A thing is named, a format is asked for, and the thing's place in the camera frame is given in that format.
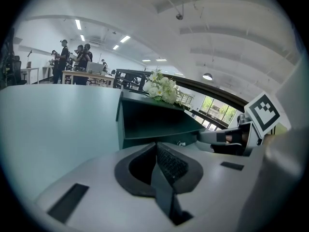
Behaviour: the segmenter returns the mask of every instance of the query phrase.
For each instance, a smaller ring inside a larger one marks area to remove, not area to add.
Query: ceiling
[[[49,19],[49,21],[56,27],[60,26],[70,40],[80,41],[80,35],[82,34],[84,35],[85,42],[90,43],[94,47],[100,47],[112,52],[114,46],[119,45],[116,50],[117,55],[134,60],[140,64],[145,64],[142,62],[143,59],[149,59],[152,62],[156,62],[156,59],[161,58],[153,50],[134,39],[129,39],[124,43],[121,43],[120,41],[126,36],[126,34],[120,33],[103,25],[80,21],[82,29],[79,30],[77,29],[75,19],[53,18]]]
[[[261,91],[277,90],[300,58],[292,23],[274,0],[41,1],[27,20],[49,18],[68,37],[80,39],[74,21],[80,19],[86,40],[110,50],[118,44],[118,54],[150,59],[152,65],[166,58],[164,64],[187,78],[248,101]],[[68,9],[58,12],[58,4]],[[183,20],[176,18],[179,13]],[[131,39],[119,43],[125,35]],[[206,72],[212,81],[202,78]]]

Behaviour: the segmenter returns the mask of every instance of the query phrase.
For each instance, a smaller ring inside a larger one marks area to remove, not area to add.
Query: black slot
[[[232,163],[232,162],[228,162],[228,161],[224,161],[220,165],[227,167],[227,168],[235,169],[235,170],[238,170],[238,171],[241,171],[244,167],[244,165],[240,165],[240,164],[236,164],[236,163]]]
[[[75,210],[78,203],[81,201],[87,190],[88,186],[81,184],[73,185],[47,212],[51,217],[59,222],[65,223],[70,215]]]

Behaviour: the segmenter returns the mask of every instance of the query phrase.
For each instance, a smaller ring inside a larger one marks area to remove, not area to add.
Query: white flower
[[[154,86],[154,83],[151,81],[148,81],[144,84],[143,90],[148,92],[149,89],[151,89]]]
[[[162,87],[158,89],[157,95],[158,96],[162,96],[163,95],[163,88]]]
[[[158,78],[158,75],[156,72],[153,72],[150,76],[149,76],[149,80],[150,81],[155,81]]]
[[[176,85],[175,81],[172,81],[172,80],[169,81],[169,87],[170,88],[173,88],[175,85]]]
[[[162,100],[164,100],[167,103],[174,104],[175,101],[177,100],[176,90],[171,89],[170,92],[163,93]]]
[[[159,91],[159,89],[158,89],[157,87],[152,87],[152,88],[150,88],[150,89],[148,90],[149,96],[150,96],[151,98],[157,96],[157,95],[158,95],[158,91]]]
[[[167,77],[163,77],[162,79],[161,79],[161,84],[162,85],[167,85],[169,83],[169,79],[167,78]]]

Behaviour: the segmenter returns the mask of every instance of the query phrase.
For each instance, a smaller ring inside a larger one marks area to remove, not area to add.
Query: office chair
[[[20,68],[21,68],[21,61],[19,56],[15,56],[15,61],[14,61],[14,78],[15,78],[15,85],[24,85],[27,83],[26,80],[21,79],[21,73],[20,73]]]

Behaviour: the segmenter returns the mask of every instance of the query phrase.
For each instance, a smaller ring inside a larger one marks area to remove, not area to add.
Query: desk
[[[63,76],[62,76],[62,84],[65,84],[66,80],[66,75],[71,76],[71,84],[73,84],[73,77],[74,76],[83,76],[83,77],[88,77],[88,78],[95,78],[95,79],[102,79],[102,80],[107,80],[111,81],[111,85],[109,87],[112,87],[114,84],[115,78],[110,76],[110,75],[99,75],[99,74],[90,74],[87,72],[76,72],[76,71],[62,71]]]
[[[48,79],[49,79],[49,76],[50,76],[49,70],[52,69],[52,68],[53,68],[52,65],[50,65],[50,66],[43,66],[43,70],[44,70],[44,69],[47,69],[47,71],[48,71],[48,73],[47,73],[47,78],[48,78]]]
[[[0,160],[14,191],[34,200],[84,161],[118,151],[119,96],[81,85],[1,90]]]
[[[30,83],[30,72],[32,70],[38,70],[38,84],[39,84],[39,68],[25,68],[25,69],[20,69],[21,72],[27,72],[27,84],[31,84]]]

